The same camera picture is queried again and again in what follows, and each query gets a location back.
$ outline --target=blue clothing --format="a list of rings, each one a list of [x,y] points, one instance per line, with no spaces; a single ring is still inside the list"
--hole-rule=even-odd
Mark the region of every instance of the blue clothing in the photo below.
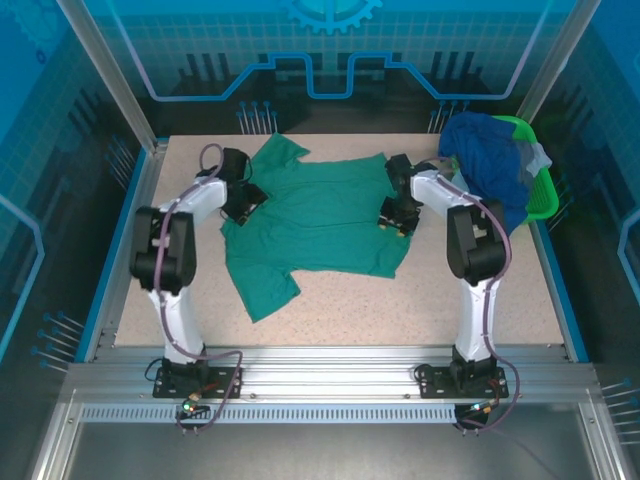
[[[518,181],[521,159],[513,140],[515,127],[483,113],[462,112],[447,122],[438,148],[438,155],[457,158],[469,192],[502,202],[509,234],[527,218],[530,193]]]

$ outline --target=green t-shirt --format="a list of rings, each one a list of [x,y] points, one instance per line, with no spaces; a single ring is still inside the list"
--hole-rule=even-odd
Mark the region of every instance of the green t-shirt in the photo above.
[[[377,225],[394,191],[386,158],[302,163],[309,153],[273,135],[253,157],[251,182],[268,196],[242,227],[227,221],[227,268],[251,319],[263,319],[300,293],[295,270],[393,278],[409,238]]]

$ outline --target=gear logo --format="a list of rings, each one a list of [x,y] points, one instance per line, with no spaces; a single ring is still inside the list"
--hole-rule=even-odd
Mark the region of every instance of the gear logo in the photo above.
[[[359,28],[364,18],[373,18],[373,9],[382,7],[382,0],[281,0],[289,20],[297,20],[301,27],[311,27],[313,33],[324,30],[332,35],[349,27]]]
[[[52,42],[58,32],[55,0],[1,0],[0,13],[9,13],[37,47]]]

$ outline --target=beige tabletop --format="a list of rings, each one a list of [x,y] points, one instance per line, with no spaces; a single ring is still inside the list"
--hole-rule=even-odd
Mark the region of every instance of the beige tabletop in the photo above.
[[[302,161],[331,161],[384,152],[413,162],[435,154],[438,135],[290,135],[311,150]],[[171,137],[154,205],[191,185],[198,154],[217,142],[255,154],[264,135]],[[460,286],[446,261],[444,219],[423,208],[411,248],[393,280],[337,272],[297,271],[302,293],[253,324],[225,266],[222,219],[214,214],[196,232],[198,270],[191,286],[197,321],[210,345],[448,345],[455,341]],[[513,262],[496,300],[499,344],[562,343],[562,335],[529,228],[511,235]],[[158,319],[137,281],[131,283],[116,344],[161,345]]]

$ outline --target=laundry basket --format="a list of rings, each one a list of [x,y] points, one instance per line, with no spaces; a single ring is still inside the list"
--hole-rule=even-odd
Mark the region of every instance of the laundry basket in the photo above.
[[[513,131],[514,140],[523,140],[530,143],[536,143],[538,141],[533,129],[524,120],[507,115],[496,115],[493,118],[516,124],[516,129]],[[528,215],[523,223],[530,223],[534,220],[544,220],[551,217],[558,211],[558,205],[558,193],[553,186],[549,169],[542,168],[538,172],[533,184],[531,198],[527,204]]]

